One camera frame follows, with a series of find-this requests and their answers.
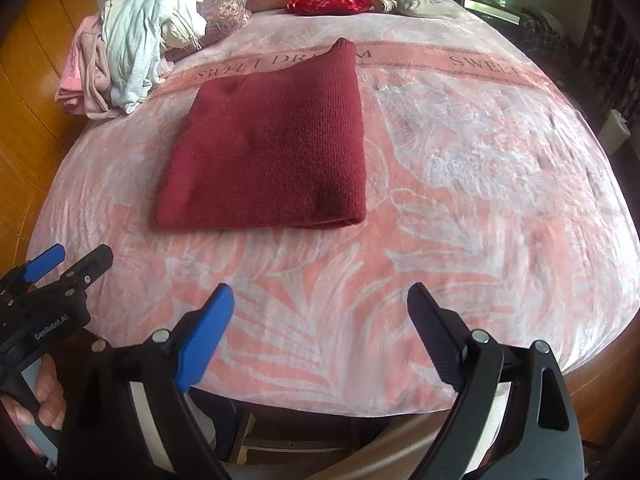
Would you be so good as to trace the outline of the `dark bedside table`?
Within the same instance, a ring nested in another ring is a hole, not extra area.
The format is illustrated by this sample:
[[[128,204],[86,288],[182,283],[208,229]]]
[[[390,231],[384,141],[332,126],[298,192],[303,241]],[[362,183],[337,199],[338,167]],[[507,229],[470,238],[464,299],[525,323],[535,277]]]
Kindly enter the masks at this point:
[[[471,12],[479,13],[488,18],[504,21],[518,26],[521,24],[522,14],[517,10],[509,9],[494,0],[461,0],[462,6]]]

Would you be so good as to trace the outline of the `paisley patterned pillow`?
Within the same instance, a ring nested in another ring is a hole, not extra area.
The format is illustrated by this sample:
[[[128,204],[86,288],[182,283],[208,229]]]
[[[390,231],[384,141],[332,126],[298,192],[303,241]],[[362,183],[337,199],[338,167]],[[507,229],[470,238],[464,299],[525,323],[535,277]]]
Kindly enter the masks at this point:
[[[196,40],[183,41],[170,32],[166,52],[168,61],[182,60],[243,28],[252,15],[247,3],[248,0],[196,0],[193,21]]]

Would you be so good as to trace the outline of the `red shiny bag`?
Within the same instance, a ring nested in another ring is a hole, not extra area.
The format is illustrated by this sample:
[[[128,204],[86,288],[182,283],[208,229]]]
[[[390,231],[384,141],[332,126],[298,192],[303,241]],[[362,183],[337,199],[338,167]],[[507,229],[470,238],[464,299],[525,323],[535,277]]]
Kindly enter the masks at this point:
[[[354,15],[367,12],[372,4],[372,0],[291,0],[284,10],[298,16]]]

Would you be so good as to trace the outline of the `pink floral bedspread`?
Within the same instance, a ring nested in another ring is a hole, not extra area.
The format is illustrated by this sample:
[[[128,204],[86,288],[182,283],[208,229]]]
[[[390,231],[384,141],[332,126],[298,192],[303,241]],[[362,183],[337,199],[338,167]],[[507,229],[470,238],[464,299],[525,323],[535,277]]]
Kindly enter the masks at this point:
[[[367,218],[331,231],[155,231],[168,154],[204,81],[280,70],[338,38],[358,49]],[[63,159],[27,252],[114,263],[91,329],[144,341],[219,283],[233,318],[201,386],[228,398],[355,416],[440,411],[410,318],[422,283],[498,341],[550,344],[574,370],[639,309],[639,237],[597,138],[553,82],[472,14],[254,15],[181,60],[135,112],[88,125]]]

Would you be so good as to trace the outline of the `dark patterned curtain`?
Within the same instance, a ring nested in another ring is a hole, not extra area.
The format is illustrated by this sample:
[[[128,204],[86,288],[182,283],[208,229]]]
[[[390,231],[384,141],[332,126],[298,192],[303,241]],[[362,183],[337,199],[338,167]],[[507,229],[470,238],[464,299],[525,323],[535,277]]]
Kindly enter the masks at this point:
[[[591,0],[576,84],[592,107],[639,120],[639,0]]]

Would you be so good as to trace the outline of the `white waste bin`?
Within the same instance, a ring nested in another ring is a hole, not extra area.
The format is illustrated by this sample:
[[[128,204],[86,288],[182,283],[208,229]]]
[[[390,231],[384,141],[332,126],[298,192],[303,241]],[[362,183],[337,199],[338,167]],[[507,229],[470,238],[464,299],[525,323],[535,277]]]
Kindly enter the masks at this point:
[[[627,121],[618,110],[610,110],[599,133],[598,141],[608,156],[613,155],[631,137]]]

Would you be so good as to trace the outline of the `dark red knit sweater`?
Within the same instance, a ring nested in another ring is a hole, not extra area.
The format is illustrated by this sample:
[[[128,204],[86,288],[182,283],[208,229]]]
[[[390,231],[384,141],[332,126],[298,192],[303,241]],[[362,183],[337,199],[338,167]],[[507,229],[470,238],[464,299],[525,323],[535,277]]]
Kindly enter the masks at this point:
[[[366,158],[354,44],[206,82],[157,195],[163,230],[335,229],[363,222]]]

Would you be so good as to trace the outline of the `grey white cloth item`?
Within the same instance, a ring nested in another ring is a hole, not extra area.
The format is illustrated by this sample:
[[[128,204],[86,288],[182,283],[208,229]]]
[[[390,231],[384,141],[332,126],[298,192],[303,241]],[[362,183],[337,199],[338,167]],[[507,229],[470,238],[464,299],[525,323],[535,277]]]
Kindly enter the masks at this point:
[[[457,18],[464,12],[462,6],[452,0],[380,0],[373,9],[408,18]]]

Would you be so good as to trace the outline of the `orange wooden wardrobe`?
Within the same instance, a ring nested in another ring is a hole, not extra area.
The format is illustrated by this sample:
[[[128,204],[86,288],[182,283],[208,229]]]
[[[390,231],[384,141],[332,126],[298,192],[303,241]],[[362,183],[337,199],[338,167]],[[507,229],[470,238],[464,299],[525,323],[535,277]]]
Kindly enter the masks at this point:
[[[1,0],[1,269],[24,261],[58,166],[87,123],[55,103],[70,42],[96,0]]]

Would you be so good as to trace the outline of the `light blue white garment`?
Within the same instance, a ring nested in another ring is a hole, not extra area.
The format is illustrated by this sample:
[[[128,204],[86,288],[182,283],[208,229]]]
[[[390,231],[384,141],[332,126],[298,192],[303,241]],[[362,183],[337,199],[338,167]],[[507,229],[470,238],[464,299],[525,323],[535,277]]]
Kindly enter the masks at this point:
[[[111,73],[111,102],[131,114],[149,92],[165,81],[165,52],[200,50],[207,21],[198,13],[204,0],[107,0],[102,37]]]

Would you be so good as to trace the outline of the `pink folded clothes pile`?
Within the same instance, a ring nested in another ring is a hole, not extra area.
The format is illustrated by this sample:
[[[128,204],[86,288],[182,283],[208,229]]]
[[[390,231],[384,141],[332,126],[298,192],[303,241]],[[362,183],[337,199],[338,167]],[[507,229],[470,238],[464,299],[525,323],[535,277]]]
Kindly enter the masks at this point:
[[[54,100],[65,113],[109,120],[119,115],[111,88],[102,16],[97,13],[86,16],[74,33]]]

